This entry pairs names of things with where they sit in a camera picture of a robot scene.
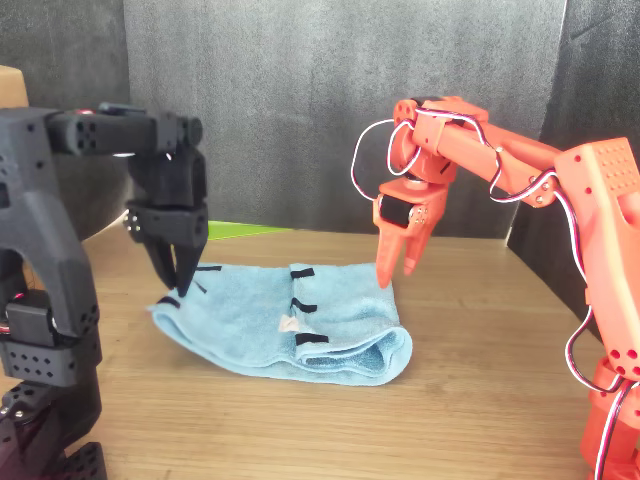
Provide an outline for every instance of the black robotic arm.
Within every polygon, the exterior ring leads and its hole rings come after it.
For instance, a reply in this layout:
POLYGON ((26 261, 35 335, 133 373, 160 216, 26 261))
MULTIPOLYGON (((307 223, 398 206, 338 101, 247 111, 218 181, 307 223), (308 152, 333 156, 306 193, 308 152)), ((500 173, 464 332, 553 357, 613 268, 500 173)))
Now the black robotic arm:
POLYGON ((0 359, 5 375, 23 380, 2 397, 0 480, 106 479, 98 443, 64 453, 100 415, 102 354, 91 267, 53 154, 127 157, 134 198, 125 227, 183 296, 208 235, 201 138, 196 118, 126 105, 0 110, 0 359), (46 291, 27 288, 25 260, 46 291))

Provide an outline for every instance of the orange robotic arm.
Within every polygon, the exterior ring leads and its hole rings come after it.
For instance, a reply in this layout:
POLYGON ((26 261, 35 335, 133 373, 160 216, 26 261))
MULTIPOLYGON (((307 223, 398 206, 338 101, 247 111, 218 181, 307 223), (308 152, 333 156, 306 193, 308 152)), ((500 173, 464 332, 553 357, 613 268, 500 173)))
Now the orange robotic arm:
POLYGON ((640 381, 640 175, 627 139, 561 152, 489 124, 485 110, 459 97, 402 100, 393 117, 388 160, 406 174, 381 185, 373 202, 380 285, 405 242, 405 274, 414 270, 458 166, 511 195, 496 201, 538 208, 557 198, 609 362, 620 379, 640 381))

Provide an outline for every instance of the black tag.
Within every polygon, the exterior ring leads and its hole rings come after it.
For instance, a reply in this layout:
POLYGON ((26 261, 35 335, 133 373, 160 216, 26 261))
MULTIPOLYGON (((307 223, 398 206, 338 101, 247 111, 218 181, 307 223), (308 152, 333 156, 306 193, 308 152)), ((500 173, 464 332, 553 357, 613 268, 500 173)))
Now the black tag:
POLYGON ((329 337, 326 335, 316 335, 315 333, 296 333, 296 346, 299 347, 304 343, 329 343, 329 337))
POLYGON ((315 272, 313 271, 313 268, 305 268, 304 270, 297 270, 295 272, 291 272, 291 278, 293 280, 295 280, 296 278, 302 278, 302 277, 313 277, 315 275, 315 272))
POLYGON ((171 297, 162 297, 160 300, 158 300, 158 303, 168 303, 169 305, 173 305, 176 308, 180 308, 180 302, 171 297))
POLYGON ((293 307, 294 305, 304 313, 313 313, 318 309, 317 305, 305 305, 304 303, 300 303, 300 300, 298 300, 296 297, 293 297, 291 299, 291 306, 293 307))

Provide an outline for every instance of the white cable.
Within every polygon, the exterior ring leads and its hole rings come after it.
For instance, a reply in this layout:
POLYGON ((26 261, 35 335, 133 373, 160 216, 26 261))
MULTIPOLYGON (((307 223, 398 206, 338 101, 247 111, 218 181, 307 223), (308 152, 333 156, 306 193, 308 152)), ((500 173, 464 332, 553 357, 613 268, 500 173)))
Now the white cable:
POLYGON ((483 145, 490 146, 487 143, 487 140, 485 139, 484 134, 482 133, 482 129, 480 128, 480 125, 478 125, 478 122, 469 115, 456 115, 455 113, 432 112, 429 110, 421 110, 420 108, 416 108, 416 113, 420 115, 430 115, 432 117, 444 117, 444 118, 451 118, 452 120, 464 120, 465 122, 469 122, 476 129, 478 138, 480 139, 480 143, 482 143, 483 145))
POLYGON ((416 160, 418 160, 418 157, 420 156, 420 152, 422 152, 422 147, 418 147, 418 149, 414 153, 409 163, 407 163, 406 167, 404 167, 399 172, 396 172, 393 170, 393 167, 391 166, 391 146, 393 145, 393 140, 396 138, 396 134, 405 125, 408 126, 411 130, 415 130, 415 127, 410 121, 404 120, 403 122, 400 122, 400 124, 393 129, 393 133, 391 133, 391 138, 389 139, 389 147, 387 148, 387 169, 391 172, 392 175, 395 175, 396 177, 399 177, 400 175, 404 175, 409 170, 411 170, 413 165, 416 163, 416 160))
POLYGON ((578 267, 578 271, 580 272, 580 275, 582 275, 582 279, 585 281, 585 283, 587 283, 587 276, 584 273, 584 269, 582 268, 582 265, 580 263, 580 257, 578 256, 577 245, 576 245, 577 243, 576 239, 578 237, 577 237, 575 228, 573 227, 571 208, 567 204, 567 201, 564 199, 563 195, 559 195, 558 192, 553 192, 553 193, 556 196, 556 198, 560 200, 560 203, 564 208, 564 213, 566 214, 567 222, 569 223, 569 232, 571 234, 571 251, 573 252, 573 260, 576 262, 576 266, 578 267))
MULTIPOLYGON (((578 329, 575 332, 573 332, 573 335, 571 335, 569 337, 569 340, 567 340, 567 344, 564 347, 564 359, 567 362, 567 366, 569 367, 569 371, 571 372, 571 374, 574 377, 576 377, 576 380, 578 380, 581 384, 583 384, 585 387, 590 388, 591 390, 595 390, 597 392, 601 392, 602 389, 599 390, 598 388, 594 388, 593 385, 585 382, 584 378, 582 377, 582 375, 578 371, 576 371, 576 369, 573 366, 572 361, 571 361, 571 355, 572 355, 571 346, 572 346, 573 342, 576 340, 576 338, 578 336, 580 336, 580 334, 586 328, 587 324, 591 320, 591 315, 592 314, 593 314, 593 307, 591 305, 589 305, 589 310, 587 311, 587 315, 584 318, 583 322, 580 324, 578 329)), ((607 390, 611 390, 618 383, 618 381, 620 381, 620 377, 621 377, 621 375, 616 374, 616 376, 613 378, 613 381, 611 382, 611 385, 609 385, 607 390)))
MULTIPOLYGON (((640 382, 634 383, 630 388, 629 393, 631 393, 631 390, 636 388, 638 384, 640 384, 640 382)), ((600 448, 598 449, 598 456, 596 457, 596 469, 595 469, 593 480, 602 480, 602 477, 599 474, 599 470, 600 470, 600 465, 604 461, 603 454, 604 454, 605 443, 607 443, 606 442, 607 433, 609 431, 609 426, 611 425, 611 420, 613 418, 616 408, 621 407, 621 405, 619 405, 619 401, 620 401, 620 396, 622 395, 623 392, 624 390, 620 390, 618 392, 618 395, 616 395, 616 398, 613 400, 613 403, 611 404, 611 408, 609 409, 609 415, 607 415, 607 421, 605 422, 604 428, 602 429, 602 437, 600 438, 600 448)))
POLYGON ((382 125, 383 123, 389 123, 389 122, 393 122, 393 118, 388 118, 387 120, 380 120, 379 122, 372 123, 367 128, 365 128, 364 131, 360 134, 360 137, 356 142, 356 148, 353 151, 353 160, 351 161, 351 183, 353 183, 353 186, 356 187, 356 190, 358 190, 358 193, 360 193, 360 195, 362 195, 364 198, 366 198, 370 202, 373 202, 374 198, 364 193, 364 191, 360 188, 360 185, 358 185, 358 182, 356 182, 356 176, 355 176, 354 170, 356 167, 356 158, 358 156, 358 148, 360 147, 360 141, 362 140, 362 137, 364 137, 364 135, 369 130, 371 130, 374 127, 377 127, 378 125, 382 125))
MULTIPOLYGON (((489 195, 491 195, 491 193, 493 192, 493 189, 498 184, 498 180, 500 179, 500 175, 502 175, 502 169, 500 169, 498 171, 498 175, 496 175, 496 178, 493 180, 493 182, 491 182, 491 185, 489 186, 489 195)), ((527 198, 529 195, 531 195, 531 193, 533 191, 537 190, 538 187, 540 187, 540 185, 542 185, 544 182, 546 182, 549 177, 557 177, 556 172, 553 172, 553 171, 547 172, 544 175, 538 177, 531 185, 529 185, 529 187, 526 189, 526 191, 522 192, 520 195, 514 195, 514 196, 509 197, 509 198, 494 198, 492 196, 491 200, 493 200, 494 202, 498 202, 498 203, 517 202, 518 200, 522 200, 523 198, 527 198)))

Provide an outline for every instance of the towel fold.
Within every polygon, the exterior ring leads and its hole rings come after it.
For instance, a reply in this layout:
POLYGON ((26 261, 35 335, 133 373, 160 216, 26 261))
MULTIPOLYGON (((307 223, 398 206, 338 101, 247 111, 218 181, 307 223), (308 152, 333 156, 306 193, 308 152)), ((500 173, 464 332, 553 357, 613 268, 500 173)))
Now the towel fold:
POLYGON ((173 290, 149 309, 176 342, 243 375, 381 385, 411 357, 373 264, 200 264, 184 298, 173 290))

